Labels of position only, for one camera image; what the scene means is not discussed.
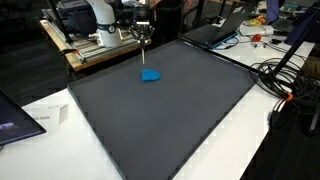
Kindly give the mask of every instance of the blue foam piece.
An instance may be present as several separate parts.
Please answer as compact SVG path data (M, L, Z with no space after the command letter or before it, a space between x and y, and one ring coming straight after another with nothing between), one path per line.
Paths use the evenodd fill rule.
M160 79L160 77L161 77L160 73L154 69L143 69L141 71L142 81L156 81Z

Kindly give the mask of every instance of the monitor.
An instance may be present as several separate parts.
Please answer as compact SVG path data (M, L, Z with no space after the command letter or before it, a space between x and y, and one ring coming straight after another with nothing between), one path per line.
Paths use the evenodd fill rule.
M0 146L45 132L42 126L0 90Z

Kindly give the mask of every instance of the black mat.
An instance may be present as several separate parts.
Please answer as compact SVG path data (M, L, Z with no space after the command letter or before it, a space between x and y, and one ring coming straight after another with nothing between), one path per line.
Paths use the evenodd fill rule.
M142 68L161 73L142 82ZM247 70L174 41L69 85L124 179L171 179L253 86Z

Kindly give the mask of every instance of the white table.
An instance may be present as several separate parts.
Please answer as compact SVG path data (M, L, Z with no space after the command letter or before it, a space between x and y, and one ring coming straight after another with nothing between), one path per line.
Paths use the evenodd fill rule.
M221 53L248 65L270 56L284 55L272 49L249 49L248 46L251 45L240 44ZM311 49L312 44L304 43L298 52L308 56ZM268 116L277 101L277 98L254 86L198 148L175 179L239 179L269 130ZM39 121L48 130L47 134L5 146L0 152L0 179L121 179L67 89L24 108L57 104L68 104L66 120L60 123L57 118Z

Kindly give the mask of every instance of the wooden table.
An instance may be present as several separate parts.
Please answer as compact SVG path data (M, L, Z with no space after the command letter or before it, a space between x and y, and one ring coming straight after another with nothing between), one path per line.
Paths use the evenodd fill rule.
M39 24L42 30L44 31L44 33L47 34L52 39L52 41L56 44L60 52L66 49L75 49L75 48L82 55L83 54L86 55L86 51L88 51L88 49L93 49L93 48L100 52L98 56L89 57L88 55L89 57L88 59L83 59L83 56L80 56L77 53L65 54L64 59L66 60L67 64L70 66L71 70L75 72L140 48L136 40L134 40L132 36L128 34L126 34L126 36L122 35L123 37L122 43L119 46L116 46L113 48L98 47L98 45L96 45L95 42L79 39L73 35L70 35L71 39L73 39L73 42L70 45L69 43L66 43L64 41L63 36L61 36L61 32L59 32L57 28L54 25L52 25L50 22L48 22L47 20L39 20Z

